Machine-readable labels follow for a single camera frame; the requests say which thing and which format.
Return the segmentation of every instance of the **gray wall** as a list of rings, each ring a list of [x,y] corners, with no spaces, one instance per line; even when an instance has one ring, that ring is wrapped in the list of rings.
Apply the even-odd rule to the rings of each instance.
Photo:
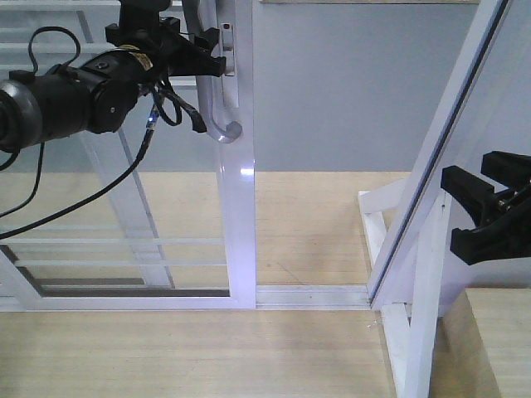
[[[411,170],[476,6],[254,1],[258,170]]]

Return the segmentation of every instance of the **glass panel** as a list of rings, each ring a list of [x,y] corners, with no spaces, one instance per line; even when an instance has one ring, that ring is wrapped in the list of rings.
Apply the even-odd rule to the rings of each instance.
[[[358,191],[408,176],[475,6],[254,12],[259,284],[367,283]]]
[[[450,174],[444,180],[456,199],[448,227],[453,254],[445,260],[445,267],[452,269],[451,282],[446,283],[451,285],[446,302],[469,285],[527,287],[531,283],[529,211],[525,210],[529,204],[529,165],[524,160],[510,160],[510,154],[531,155],[530,17],[531,2],[509,3],[445,146],[451,163],[443,163],[443,167],[457,166],[477,177],[475,183],[494,187],[492,193],[486,189],[478,193],[481,191],[474,181],[462,175]],[[479,211],[473,206],[477,202],[482,204]]]
[[[179,94],[197,107],[193,87]],[[11,231],[60,211],[99,191],[106,185],[102,182],[105,179],[119,176],[124,168],[107,162],[108,153],[98,153],[97,145],[112,145],[119,157],[124,156],[122,144],[126,141],[134,158],[151,106],[150,98],[140,99],[120,133],[78,133],[47,143],[37,196],[21,211],[3,218],[0,231]],[[16,266],[48,293],[84,287],[93,291],[117,287],[159,289],[146,279],[154,269],[174,285],[169,289],[172,291],[227,290],[217,143],[191,127],[187,119],[177,128],[159,121],[152,146],[139,168],[136,183],[140,190],[133,192],[144,200],[139,209],[128,215],[123,207],[129,205],[130,197],[123,193],[106,195],[58,220],[5,240],[3,243],[16,256]],[[87,134],[96,145],[104,175],[94,170],[96,159],[87,155],[83,141]],[[27,148],[11,168],[0,174],[0,211],[16,206],[29,195],[37,158],[38,147]],[[128,228],[128,216],[135,218],[138,211],[146,211],[145,207],[149,214],[142,229]]]

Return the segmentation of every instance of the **black cable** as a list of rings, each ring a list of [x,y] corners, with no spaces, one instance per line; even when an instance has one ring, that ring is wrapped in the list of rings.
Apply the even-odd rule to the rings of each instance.
[[[72,213],[74,210],[77,210],[80,207],[88,205],[92,201],[95,201],[96,199],[102,197],[105,193],[107,193],[108,191],[116,187],[118,184],[120,184],[129,174],[133,172],[133,170],[140,164],[140,162],[142,162],[142,159],[144,158],[146,152],[148,151],[149,143],[152,137],[153,137],[153,129],[148,128],[146,130],[146,134],[144,135],[144,139],[142,141],[142,144],[140,145],[140,149],[136,155],[135,160],[131,163],[131,165],[127,168],[127,170],[125,170],[119,177],[117,177],[114,181],[112,181],[112,183],[109,184],[107,187],[103,188],[102,190],[98,191],[94,195],[91,195],[90,197],[87,197],[86,199],[82,201],[78,201],[77,203],[73,204],[72,206],[67,207],[66,209],[58,211],[57,213],[54,213],[48,217],[42,218],[39,221],[32,222],[31,224],[22,226],[20,228],[17,228],[16,230],[4,232],[3,234],[0,234],[0,240],[11,238],[12,236],[19,235],[23,232],[32,230],[33,228],[37,228],[38,226],[42,226],[50,221],[54,221],[58,219],[59,217],[63,217],[67,215],[68,213]]]
[[[39,161],[37,163],[37,174],[35,176],[35,184],[33,185],[33,190],[30,196],[22,202],[20,205],[13,207],[10,210],[5,211],[4,213],[0,213],[0,218],[3,218],[5,216],[8,216],[15,211],[21,210],[23,207],[27,206],[35,197],[37,194],[37,190],[39,189],[39,182],[41,181],[41,175],[42,175],[42,160],[44,158],[44,143],[41,143],[41,150],[39,152]]]
[[[159,86],[159,93],[164,97],[172,101],[173,106],[175,107],[176,114],[178,112],[178,120],[177,124],[182,123],[183,116],[181,109],[184,110],[188,116],[190,117],[190,120],[192,120],[192,129],[193,131],[197,131],[198,133],[206,133],[207,126],[205,125],[204,120],[202,119],[202,116],[199,114],[197,109],[195,109],[193,106],[191,106],[188,102],[186,102],[184,99],[179,97],[175,90],[173,89],[172,84],[169,81],[168,75],[163,76],[163,78],[158,83]]]
[[[81,53],[81,44],[80,41],[77,40],[77,37],[74,33],[70,32],[68,29],[64,27],[41,27],[33,32],[32,38],[30,39],[30,42],[27,45],[27,52],[30,56],[30,60],[32,60],[33,64],[33,75],[35,75],[39,71],[39,64],[37,63],[37,60],[35,59],[35,56],[33,55],[33,41],[35,40],[35,37],[43,32],[61,32],[65,33],[67,36],[70,37],[76,44],[76,53],[72,58],[70,58],[67,62],[64,62],[61,64],[62,70],[64,70],[71,62],[75,61]]]
[[[11,166],[12,164],[15,163],[15,161],[17,160],[18,158],[18,154],[20,153],[20,149],[17,150],[16,152],[13,152],[11,154],[11,156],[9,157],[9,159],[4,162],[3,165],[0,166],[0,172],[2,172],[3,170],[5,170],[6,168],[8,168],[9,166]]]
[[[180,123],[183,122],[183,112],[181,112],[181,106],[179,105],[179,103],[177,102],[175,98],[166,95],[168,91],[164,89],[164,85],[162,81],[159,81],[158,87],[159,87],[158,91],[154,86],[152,86],[150,90],[153,96],[153,101],[155,105],[157,106],[158,112],[160,113],[160,117],[163,118],[164,122],[166,122],[170,126],[173,126],[173,127],[179,126]],[[176,115],[175,120],[171,120],[168,114],[166,113],[166,111],[164,110],[163,99],[166,99],[166,98],[169,99],[173,104],[173,108],[175,109],[175,115]]]

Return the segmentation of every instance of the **robotic arm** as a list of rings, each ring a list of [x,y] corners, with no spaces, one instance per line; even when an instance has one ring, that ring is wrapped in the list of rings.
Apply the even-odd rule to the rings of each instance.
[[[33,71],[13,70],[0,82],[0,150],[17,153],[23,148],[73,133],[116,131],[140,95],[153,94],[163,119],[177,125],[181,109],[192,118],[193,127],[207,131],[199,113],[176,95],[170,76],[221,76],[224,57],[212,57],[219,31],[211,28],[181,36],[177,18],[160,18],[171,0],[120,0],[119,24],[105,28],[107,41],[116,49],[104,52],[75,68],[73,60],[53,66],[37,76],[32,41],[41,32],[59,31],[77,39],[64,28],[39,29],[30,40]],[[163,111],[163,98],[174,105],[177,120]]]

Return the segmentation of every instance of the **wooden floor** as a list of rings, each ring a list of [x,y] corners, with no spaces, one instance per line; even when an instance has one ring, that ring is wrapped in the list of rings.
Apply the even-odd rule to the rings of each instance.
[[[258,172],[259,284],[366,284],[358,191],[406,172]]]
[[[444,317],[470,398],[531,395],[531,289],[467,289]]]
[[[370,312],[2,313],[3,398],[393,397]]]
[[[366,283],[369,263],[357,192],[406,175],[257,173],[259,284]],[[162,235],[222,235],[213,174],[155,173],[143,175],[143,181]],[[174,188],[160,191],[161,186]],[[70,201],[68,193],[82,197],[91,188],[79,176],[70,178],[63,188],[57,184],[42,192],[40,204],[10,222],[35,218]],[[116,223],[109,203],[101,203],[61,223]],[[181,211],[168,214],[169,203]],[[173,255],[193,259],[197,253],[189,248]],[[215,259],[222,253],[203,248],[200,255]],[[195,284],[219,279],[206,270],[190,271]],[[0,397],[395,396],[376,313],[1,313],[0,330]],[[439,337],[431,397],[461,398],[458,390],[444,336]]]
[[[256,174],[256,234],[258,284],[365,284],[369,260],[358,209],[358,191],[370,191],[399,178],[404,172],[258,172]],[[150,210],[163,238],[222,238],[222,213],[212,172],[146,172],[141,174]],[[30,173],[0,176],[5,193],[0,207],[14,206],[31,190]],[[2,220],[2,226],[22,226],[80,200],[100,189],[90,173],[45,173],[35,201]],[[99,199],[88,207],[55,221],[56,228],[101,226],[102,229],[32,231],[24,236],[121,238],[110,201]],[[21,260],[133,260],[123,250],[100,252],[18,253]],[[219,263],[222,245],[165,246],[169,261]],[[31,269],[38,278],[138,278],[136,267]],[[219,267],[174,269],[182,286],[227,286],[227,270]]]

